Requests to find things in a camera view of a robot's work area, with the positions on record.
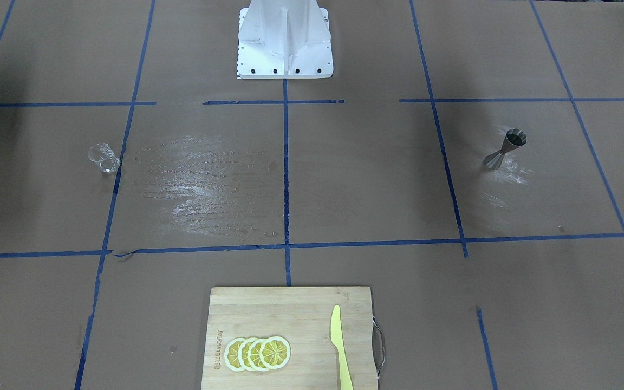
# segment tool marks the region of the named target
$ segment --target knife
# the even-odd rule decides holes
[[[337,304],[331,312],[331,342],[339,351],[339,375],[341,377],[341,390],[353,390],[351,373],[346,361],[346,350],[343,347],[343,331],[341,330],[341,308]]]

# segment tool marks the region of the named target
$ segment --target lemon slice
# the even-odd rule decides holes
[[[257,371],[269,371],[269,368],[262,363],[262,358],[260,356],[262,346],[266,341],[267,339],[258,339],[250,344],[250,353],[247,355],[247,363]]]
[[[233,339],[230,343],[225,347],[225,365],[233,371],[245,371],[245,368],[242,368],[240,365],[240,361],[237,360],[237,351],[240,349],[240,344],[245,341],[244,337],[238,337],[237,339]]]
[[[290,359],[290,344],[288,340],[279,336],[265,339],[262,349],[259,351],[259,358],[266,368],[272,370],[282,368]]]
[[[244,368],[247,371],[256,371],[255,369],[250,367],[248,356],[250,355],[250,346],[258,339],[258,337],[250,337],[249,339],[245,339],[237,348],[237,361],[240,363],[240,367]]]

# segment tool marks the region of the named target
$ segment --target metal handle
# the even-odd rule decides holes
[[[382,371],[382,367],[384,367],[384,363],[387,360],[387,354],[384,349],[384,333],[382,333],[382,329],[379,328],[379,325],[377,325],[377,318],[372,316],[372,331],[374,331],[375,329],[379,333],[379,339],[382,342],[382,361],[381,363],[379,363],[379,367],[377,367],[375,363],[375,367],[377,368],[377,380],[379,381],[379,373]]]

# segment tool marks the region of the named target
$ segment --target metal jigger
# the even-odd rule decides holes
[[[500,168],[502,160],[505,158],[505,154],[510,153],[520,146],[524,146],[526,143],[527,135],[525,135],[524,132],[518,128],[513,128],[512,130],[507,131],[505,140],[502,142],[502,148],[500,148],[499,151],[492,153],[492,155],[487,156],[485,160],[483,160],[483,163],[491,170],[497,170]]]

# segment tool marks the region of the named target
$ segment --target wooden cutting board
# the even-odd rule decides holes
[[[341,308],[343,340],[354,390],[377,390],[372,357],[369,287],[215,287],[211,289],[202,390],[340,388],[329,328]],[[235,372],[225,346],[238,337],[282,336],[290,360],[278,370]]]

